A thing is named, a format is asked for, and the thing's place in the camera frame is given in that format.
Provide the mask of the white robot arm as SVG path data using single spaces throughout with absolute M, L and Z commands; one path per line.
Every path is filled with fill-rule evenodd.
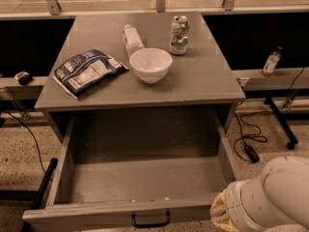
M 258 177 L 235 181 L 217 194 L 210 215 L 227 232 L 265 232 L 291 224 L 308 228 L 309 159 L 272 159 Z

